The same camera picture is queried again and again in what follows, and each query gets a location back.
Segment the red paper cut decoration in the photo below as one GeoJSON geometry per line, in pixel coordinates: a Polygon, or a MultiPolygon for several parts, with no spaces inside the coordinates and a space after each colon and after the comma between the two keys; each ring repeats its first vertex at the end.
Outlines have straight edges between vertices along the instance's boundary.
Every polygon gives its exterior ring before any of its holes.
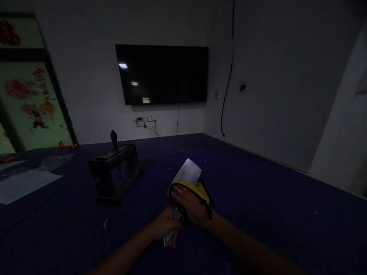
{"type": "Polygon", "coordinates": [[[12,98],[23,100],[30,98],[38,93],[33,90],[34,83],[23,79],[10,79],[5,82],[5,90],[12,98]]]}
{"type": "Polygon", "coordinates": [[[32,115],[33,113],[32,113],[32,106],[31,105],[29,105],[28,103],[24,103],[21,107],[20,107],[20,109],[23,111],[23,112],[25,112],[26,114],[28,114],[28,115],[32,115]]]}
{"type": "Polygon", "coordinates": [[[47,84],[46,84],[45,82],[40,83],[40,84],[39,84],[39,87],[40,87],[41,89],[47,89],[47,84]]]}
{"type": "Polygon", "coordinates": [[[8,46],[19,46],[20,38],[13,29],[14,27],[8,21],[0,21],[0,43],[8,46]]]}
{"type": "Polygon", "coordinates": [[[45,123],[41,119],[41,114],[37,110],[32,110],[34,116],[33,128],[36,129],[38,126],[41,128],[46,128],[45,123]]]}
{"type": "Polygon", "coordinates": [[[37,67],[37,69],[33,71],[33,75],[37,78],[41,78],[44,77],[45,72],[46,72],[45,70],[42,70],[41,68],[37,67]]]}
{"type": "Polygon", "coordinates": [[[42,103],[39,106],[39,111],[44,114],[44,115],[50,115],[52,118],[52,115],[55,113],[56,111],[56,107],[54,104],[52,104],[50,102],[50,100],[54,100],[54,99],[50,99],[49,97],[45,97],[46,102],[42,103]]]}

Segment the person's left hand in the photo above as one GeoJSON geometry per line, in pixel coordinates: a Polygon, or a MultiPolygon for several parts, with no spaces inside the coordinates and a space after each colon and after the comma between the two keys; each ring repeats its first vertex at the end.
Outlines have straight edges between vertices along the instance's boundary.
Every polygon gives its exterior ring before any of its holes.
{"type": "Polygon", "coordinates": [[[171,230],[175,230],[172,241],[169,244],[170,247],[176,248],[176,239],[178,230],[183,230],[183,216],[181,221],[172,218],[174,206],[169,206],[163,210],[163,212],[148,225],[148,230],[152,234],[154,239],[160,239],[166,236],[171,230]]]}

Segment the yellow cloth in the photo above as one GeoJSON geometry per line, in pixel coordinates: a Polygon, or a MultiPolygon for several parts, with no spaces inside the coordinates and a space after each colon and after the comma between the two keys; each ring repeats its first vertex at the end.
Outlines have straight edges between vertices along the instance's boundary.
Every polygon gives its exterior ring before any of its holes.
{"type": "Polygon", "coordinates": [[[187,189],[190,189],[191,191],[193,191],[195,194],[197,194],[199,197],[201,197],[204,201],[206,201],[206,203],[209,205],[209,203],[210,203],[209,196],[206,193],[206,191],[205,191],[203,185],[201,184],[201,182],[198,182],[196,185],[193,185],[193,184],[186,183],[186,182],[183,182],[183,181],[178,181],[178,182],[172,183],[171,186],[176,184],[176,183],[178,183],[180,185],[184,185],[187,189]]]}

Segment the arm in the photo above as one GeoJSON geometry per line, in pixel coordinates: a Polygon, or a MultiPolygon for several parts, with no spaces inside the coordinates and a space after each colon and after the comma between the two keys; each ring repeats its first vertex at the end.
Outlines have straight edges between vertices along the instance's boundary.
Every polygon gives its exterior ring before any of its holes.
{"type": "Polygon", "coordinates": [[[205,206],[186,188],[175,186],[178,194],[172,192],[187,210],[190,220],[207,228],[234,251],[242,263],[255,274],[303,274],[295,265],[251,238],[213,211],[213,219],[208,219],[205,206]]]}
{"type": "Polygon", "coordinates": [[[151,224],[140,230],[134,237],[117,249],[106,260],[90,271],[90,275],[127,274],[139,255],[154,240],[176,229],[170,247],[176,247],[177,230],[182,230],[182,223],[172,218],[175,207],[167,207],[151,224]]]}

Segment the person's right hand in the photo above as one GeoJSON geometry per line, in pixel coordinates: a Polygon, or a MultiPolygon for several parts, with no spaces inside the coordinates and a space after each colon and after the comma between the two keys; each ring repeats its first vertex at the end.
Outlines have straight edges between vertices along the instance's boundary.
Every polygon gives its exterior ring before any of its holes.
{"type": "Polygon", "coordinates": [[[189,219],[201,227],[208,228],[210,220],[206,206],[202,205],[199,199],[187,188],[175,185],[173,189],[178,194],[172,192],[172,196],[186,209],[189,219]]]}

